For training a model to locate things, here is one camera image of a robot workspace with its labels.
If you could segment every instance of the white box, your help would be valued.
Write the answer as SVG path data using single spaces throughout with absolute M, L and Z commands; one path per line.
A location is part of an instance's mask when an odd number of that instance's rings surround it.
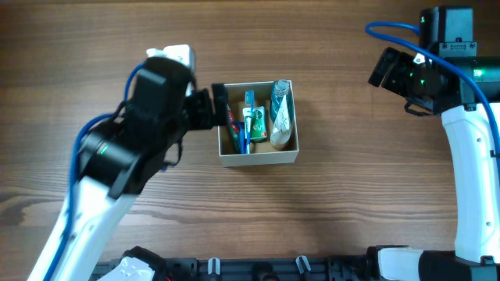
M 266 107 L 266 130 L 268 133 L 267 141 L 263 143 L 253 144 L 252 148 L 255 153 L 249 155 L 235 154 L 233 140 L 226 126 L 219 127 L 219 156 L 224 167 L 242 166 L 242 165 L 265 165 L 292 163 L 298 155 L 298 134 L 297 134 L 297 118 L 295 115 L 295 101 L 293 88 L 290 84 L 290 92 L 288 97 L 291 99 L 293 108 L 293 130 L 287 149 L 277 151 L 271 147 L 270 132 L 273 130 L 273 122 L 270 118 L 270 99 L 273 89 L 273 81 L 243 83 L 243 84 L 226 84 L 229 98 L 229 106 L 234 114 L 234 118 L 238 121 L 243 121 L 243 108 L 245 107 L 245 92 L 254 91 L 255 106 L 265 105 Z

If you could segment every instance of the wood grain surface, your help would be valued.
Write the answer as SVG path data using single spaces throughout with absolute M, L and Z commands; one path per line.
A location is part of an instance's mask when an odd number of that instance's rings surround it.
M 181 164 L 149 181 L 103 261 L 136 245 L 196 258 L 453 248 L 441 120 L 409 116 L 402 98 L 367 83 L 388 44 L 363 31 L 373 20 L 417 23 L 443 2 L 32 2 L 0 5 L 0 280 L 26 279 L 36 262 L 78 130 L 116 107 L 147 48 L 170 44 L 196 51 L 201 87 L 292 80 L 300 153 L 225 169 L 216 130 L 188 133 Z M 474 6 L 478 55 L 498 55 L 500 5 Z

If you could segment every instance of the green light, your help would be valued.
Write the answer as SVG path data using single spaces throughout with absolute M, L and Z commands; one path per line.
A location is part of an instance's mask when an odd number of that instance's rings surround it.
M 105 147 L 101 150 L 101 152 L 100 152 L 100 153 L 101 153 L 101 155 L 103 155 L 103 154 L 104 154 L 104 152 L 106 152 L 106 151 L 108 150 L 108 147 L 109 147 L 109 145 L 106 145 L 106 146 L 105 146 Z
M 479 77 L 479 76 L 481 76 L 483 74 L 484 74 L 483 70 L 481 70 L 481 69 L 475 69 L 474 70 L 474 76 L 478 76 Z

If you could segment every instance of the box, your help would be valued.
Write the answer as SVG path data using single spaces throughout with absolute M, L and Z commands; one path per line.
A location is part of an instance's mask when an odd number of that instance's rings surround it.
M 273 81 L 244 83 L 244 84 L 226 84 L 229 106 L 237 121 L 243 121 L 243 108 L 245 105 L 245 92 L 255 92 L 255 106 L 264 105 L 266 108 L 266 129 L 268 133 L 267 140 L 262 143 L 252 143 L 252 153 L 249 155 L 235 154 L 233 140 L 230 137 L 226 126 L 219 127 L 219 156 L 224 167 L 242 166 L 242 165 L 265 165 L 278 163 L 292 163 L 298 155 L 298 134 L 297 118 L 295 115 L 295 102 L 293 88 L 290 84 L 288 97 L 291 99 L 291 113 L 293 119 L 293 130 L 291 132 L 288 146 L 283 151 L 275 150 L 270 143 L 270 133 L 273 130 L 273 122 L 270 118 L 270 100 L 273 89 Z

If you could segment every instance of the table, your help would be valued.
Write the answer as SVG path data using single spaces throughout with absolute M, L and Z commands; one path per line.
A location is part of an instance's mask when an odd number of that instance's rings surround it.
M 417 23 L 437 1 L 31 2 L 0 6 L 0 280 L 26 279 L 36 262 L 78 130 L 114 110 L 147 48 L 171 44 L 196 51 L 199 87 L 292 80 L 300 152 L 293 164 L 226 169 L 216 130 L 188 133 L 181 164 L 149 181 L 102 261 L 136 245 L 166 258 L 453 248 L 441 120 L 407 115 L 402 98 L 367 83 L 390 44 L 363 31 Z M 474 5 L 478 55 L 498 55 L 500 5 Z

